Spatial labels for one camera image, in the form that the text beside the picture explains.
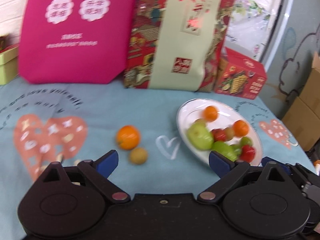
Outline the red strawberry-like fruit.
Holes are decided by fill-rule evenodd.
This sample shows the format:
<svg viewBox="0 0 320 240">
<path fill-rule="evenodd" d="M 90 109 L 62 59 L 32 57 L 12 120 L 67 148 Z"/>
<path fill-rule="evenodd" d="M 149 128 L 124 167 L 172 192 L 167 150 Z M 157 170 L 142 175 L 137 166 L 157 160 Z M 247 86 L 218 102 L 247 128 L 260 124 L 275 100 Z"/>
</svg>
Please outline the red strawberry-like fruit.
<svg viewBox="0 0 320 240">
<path fill-rule="evenodd" d="M 241 154 L 239 159 L 250 163 L 255 158 L 255 148 L 249 145 L 244 145 L 241 148 Z"/>
</svg>

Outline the orange mandarin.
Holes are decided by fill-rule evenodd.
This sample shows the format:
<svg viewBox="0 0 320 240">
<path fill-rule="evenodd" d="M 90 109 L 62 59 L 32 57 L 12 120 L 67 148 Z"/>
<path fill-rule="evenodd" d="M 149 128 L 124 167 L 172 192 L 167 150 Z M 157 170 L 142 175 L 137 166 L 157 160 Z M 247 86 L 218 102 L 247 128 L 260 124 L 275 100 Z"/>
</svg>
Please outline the orange mandarin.
<svg viewBox="0 0 320 240">
<path fill-rule="evenodd" d="M 244 120 L 236 121 L 233 126 L 234 136 L 238 138 L 245 137 L 249 133 L 249 125 Z"/>
<path fill-rule="evenodd" d="M 123 150 L 132 150 L 140 143 L 140 132 L 135 126 L 127 125 L 118 130 L 116 143 Z"/>
<path fill-rule="evenodd" d="M 216 107 L 208 106 L 203 110 L 202 115 L 206 121 L 214 122 L 218 118 L 219 113 Z"/>
</svg>

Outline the brown kiwi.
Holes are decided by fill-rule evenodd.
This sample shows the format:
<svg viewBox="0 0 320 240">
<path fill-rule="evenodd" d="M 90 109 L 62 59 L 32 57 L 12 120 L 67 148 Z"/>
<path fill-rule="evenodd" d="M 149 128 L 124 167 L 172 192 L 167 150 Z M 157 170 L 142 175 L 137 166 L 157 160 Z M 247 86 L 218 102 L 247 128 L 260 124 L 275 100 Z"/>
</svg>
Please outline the brown kiwi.
<svg viewBox="0 0 320 240">
<path fill-rule="evenodd" d="M 223 132 L 226 136 L 226 141 L 231 141 L 235 137 L 234 129 L 232 126 L 226 127 Z"/>
<path fill-rule="evenodd" d="M 129 153 L 129 161 L 135 165 L 142 165 L 147 161 L 147 159 L 148 152 L 144 148 L 137 147 Z"/>
</svg>

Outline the orange mandarin top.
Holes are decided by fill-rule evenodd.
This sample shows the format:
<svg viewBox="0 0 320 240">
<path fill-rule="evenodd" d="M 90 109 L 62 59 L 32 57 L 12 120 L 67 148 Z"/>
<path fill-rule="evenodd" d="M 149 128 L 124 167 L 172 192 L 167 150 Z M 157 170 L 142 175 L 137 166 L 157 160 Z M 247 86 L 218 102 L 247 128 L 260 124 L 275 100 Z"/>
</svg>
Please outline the orange mandarin top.
<svg viewBox="0 0 320 240">
<path fill-rule="evenodd" d="M 218 118 L 219 113 L 216 107 L 208 106 L 203 110 L 202 115 L 206 121 L 214 122 Z"/>
</svg>

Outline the large green fruit lower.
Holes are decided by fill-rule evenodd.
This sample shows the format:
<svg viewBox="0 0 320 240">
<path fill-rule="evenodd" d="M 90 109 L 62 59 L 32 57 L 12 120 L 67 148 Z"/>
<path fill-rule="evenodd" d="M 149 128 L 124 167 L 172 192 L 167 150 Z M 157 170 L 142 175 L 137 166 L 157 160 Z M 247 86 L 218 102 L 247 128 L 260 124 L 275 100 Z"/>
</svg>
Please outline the large green fruit lower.
<svg viewBox="0 0 320 240">
<path fill-rule="evenodd" d="M 215 151 L 224 157 L 228 158 L 231 161 L 236 161 L 238 159 L 238 156 L 236 152 L 233 150 L 231 145 L 228 145 L 227 143 L 223 141 L 216 141 L 213 143 L 212 151 Z"/>
</svg>

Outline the small green fruit front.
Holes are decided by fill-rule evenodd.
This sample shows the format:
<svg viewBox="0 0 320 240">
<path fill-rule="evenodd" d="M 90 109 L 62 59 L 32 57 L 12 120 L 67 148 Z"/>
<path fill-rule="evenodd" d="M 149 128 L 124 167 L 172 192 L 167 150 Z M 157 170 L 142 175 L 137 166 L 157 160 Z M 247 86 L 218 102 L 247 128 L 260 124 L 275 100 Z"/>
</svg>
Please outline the small green fruit front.
<svg viewBox="0 0 320 240">
<path fill-rule="evenodd" d="M 232 144 L 231 147 L 232 147 L 232 149 L 233 149 L 233 151 L 234 151 L 234 154 L 235 154 L 236 156 L 239 157 L 239 156 L 242 154 L 241 145 L 239 145 L 239 144 Z"/>
</svg>

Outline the small green grape fruit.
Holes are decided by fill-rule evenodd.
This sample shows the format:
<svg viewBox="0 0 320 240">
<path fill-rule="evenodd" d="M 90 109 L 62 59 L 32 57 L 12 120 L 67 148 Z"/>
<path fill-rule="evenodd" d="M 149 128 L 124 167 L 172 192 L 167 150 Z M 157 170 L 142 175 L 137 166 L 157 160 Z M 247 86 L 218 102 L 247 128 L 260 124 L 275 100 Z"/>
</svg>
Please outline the small green grape fruit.
<svg viewBox="0 0 320 240">
<path fill-rule="evenodd" d="M 240 140 L 240 145 L 241 147 L 245 146 L 245 145 L 248 145 L 250 147 L 253 146 L 253 141 L 250 137 L 242 137 L 241 140 Z"/>
</svg>

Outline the large green fruit upper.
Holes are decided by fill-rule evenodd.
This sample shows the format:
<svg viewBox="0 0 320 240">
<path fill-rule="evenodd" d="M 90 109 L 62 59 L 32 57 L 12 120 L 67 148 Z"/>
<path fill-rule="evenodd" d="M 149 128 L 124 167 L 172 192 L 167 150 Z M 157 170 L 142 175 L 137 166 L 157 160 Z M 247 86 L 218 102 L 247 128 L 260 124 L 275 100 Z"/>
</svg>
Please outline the large green fruit upper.
<svg viewBox="0 0 320 240">
<path fill-rule="evenodd" d="M 187 129 L 187 138 L 189 142 L 200 151 L 208 151 L 211 149 L 214 138 L 204 124 L 199 122 L 193 123 Z"/>
</svg>

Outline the white round plate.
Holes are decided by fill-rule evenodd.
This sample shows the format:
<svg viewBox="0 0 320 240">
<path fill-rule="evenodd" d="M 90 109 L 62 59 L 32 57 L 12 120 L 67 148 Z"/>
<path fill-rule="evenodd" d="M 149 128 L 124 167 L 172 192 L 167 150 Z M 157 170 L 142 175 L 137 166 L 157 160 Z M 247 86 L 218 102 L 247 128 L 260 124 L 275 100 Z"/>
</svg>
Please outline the white round plate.
<svg viewBox="0 0 320 240">
<path fill-rule="evenodd" d="M 252 160 L 252 166 L 259 166 L 263 158 L 263 146 L 259 135 L 254 130 L 253 126 L 238 112 L 236 112 L 232 107 L 212 100 L 212 99 L 192 99 L 185 102 L 177 112 L 176 124 L 179 134 L 186 144 L 187 148 L 204 164 L 209 166 L 209 154 L 210 151 L 202 151 L 195 148 L 187 138 L 187 129 L 195 122 L 197 119 L 203 117 L 203 111 L 208 106 L 214 106 L 217 109 L 218 116 L 217 120 L 214 122 L 209 122 L 207 124 L 208 129 L 226 128 L 232 126 L 236 121 L 243 120 L 248 124 L 248 137 L 253 141 L 253 147 L 256 150 L 254 159 Z"/>
</svg>

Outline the light blue printed tablecloth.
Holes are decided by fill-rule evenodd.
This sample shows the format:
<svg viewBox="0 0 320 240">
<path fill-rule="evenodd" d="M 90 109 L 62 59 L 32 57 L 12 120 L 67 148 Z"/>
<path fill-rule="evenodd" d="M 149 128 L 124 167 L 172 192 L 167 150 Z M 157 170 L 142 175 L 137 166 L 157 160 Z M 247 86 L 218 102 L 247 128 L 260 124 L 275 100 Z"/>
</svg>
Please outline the light blue printed tablecloth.
<svg viewBox="0 0 320 240">
<path fill-rule="evenodd" d="M 24 230 L 17 207 L 33 181 L 28 164 L 44 167 L 46 161 L 34 157 L 23 160 L 14 145 L 14 128 L 19 118 L 35 114 L 42 122 L 50 118 L 80 117 L 87 125 L 86 140 L 65 166 L 85 159 L 98 159 L 117 148 L 115 135 L 126 125 L 138 128 L 141 146 L 149 153 L 144 165 L 132 165 L 127 152 L 119 150 L 119 165 L 110 181 L 129 194 L 199 194 L 217 175 L 200 161 L 180 139 L 176 126 L 179 107 L 195 98 L 209 98 L 229 105 L 241 114 L 259 134 L 263 154 L 282 163 L 300 163 L 313 170 L 313 164 L 299 146 L 285 147 L 260 127 L 274 114 L 261 99 L 245 100 L 215 93 L 175 90 L 126 89 L 121 80 L 108 85 L 49 84 L 30 85 L 16 78 L 1 87 L 1 239 L 22 239 Z"/>
</svg>

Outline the stacked cardboard boxes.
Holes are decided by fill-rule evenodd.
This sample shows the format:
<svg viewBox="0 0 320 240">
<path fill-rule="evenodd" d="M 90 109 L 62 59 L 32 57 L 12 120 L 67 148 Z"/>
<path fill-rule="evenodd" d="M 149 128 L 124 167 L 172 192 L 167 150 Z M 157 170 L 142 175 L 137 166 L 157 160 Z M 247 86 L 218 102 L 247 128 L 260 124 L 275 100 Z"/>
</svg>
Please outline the stacked cardboard boxes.
<svg viewBox="0 0 320 240">
<path fill-rule="evenodd" d="M 319 55 L 314 53 L 309 78 L 290 109 L 282 118 L 304 151 L 319 141 Z"/>
</svg>

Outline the red cracker box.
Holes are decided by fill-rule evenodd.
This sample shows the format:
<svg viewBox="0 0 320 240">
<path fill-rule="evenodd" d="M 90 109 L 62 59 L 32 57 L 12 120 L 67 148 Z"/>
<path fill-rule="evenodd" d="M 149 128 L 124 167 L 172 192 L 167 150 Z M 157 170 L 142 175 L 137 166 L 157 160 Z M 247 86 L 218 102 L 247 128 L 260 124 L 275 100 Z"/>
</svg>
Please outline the red cracker box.
<svg viewBox="0 0 320 240">
<path fill-rule="evenodd" d="M 214 92 L 254 100 L 266 81 L 263 64 L 226 48 L 219 61 Z"/>
</svg>

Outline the magenta tote bag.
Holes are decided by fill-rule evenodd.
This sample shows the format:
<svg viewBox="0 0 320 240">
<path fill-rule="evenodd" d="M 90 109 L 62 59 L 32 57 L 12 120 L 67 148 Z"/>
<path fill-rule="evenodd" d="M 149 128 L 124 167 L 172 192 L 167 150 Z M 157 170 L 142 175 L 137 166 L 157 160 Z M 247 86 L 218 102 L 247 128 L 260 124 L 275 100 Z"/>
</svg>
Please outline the magenta tote bag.
<svg viewBox="0 0 320 240">
<path fill-rule="evenodd" d="M 136 0 L 28 0 L 18 72 L 29 83 L 107 84 L 126 67 Z"/>
</svg>

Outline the light green box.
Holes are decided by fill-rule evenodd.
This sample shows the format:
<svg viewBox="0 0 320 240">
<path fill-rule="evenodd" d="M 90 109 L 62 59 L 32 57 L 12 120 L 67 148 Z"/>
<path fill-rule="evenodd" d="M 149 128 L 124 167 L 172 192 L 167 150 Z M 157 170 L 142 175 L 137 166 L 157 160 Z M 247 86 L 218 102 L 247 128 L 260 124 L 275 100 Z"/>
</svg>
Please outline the light green box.
<svg viewBox="0 0 320 240">
<path fill-rule="evenodd" d="M 18 44 L 8 45 L 8 35 L 1 35 L 0 84 L 6 85 L 18 75 Z"/>
</svg>

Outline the floral plastic bag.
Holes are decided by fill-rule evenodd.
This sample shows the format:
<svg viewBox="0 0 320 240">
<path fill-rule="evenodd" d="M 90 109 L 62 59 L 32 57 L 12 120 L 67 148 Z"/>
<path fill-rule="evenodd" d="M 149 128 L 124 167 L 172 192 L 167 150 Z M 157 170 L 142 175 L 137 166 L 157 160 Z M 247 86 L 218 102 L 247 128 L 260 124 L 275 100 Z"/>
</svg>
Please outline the floral plastic bag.
<svg viewBox="0 0 320 240">
<path fill-rule="evenodd" d="M 281 0 L 235 0 L 224 46 L 259 61 Z"/>
</svg>

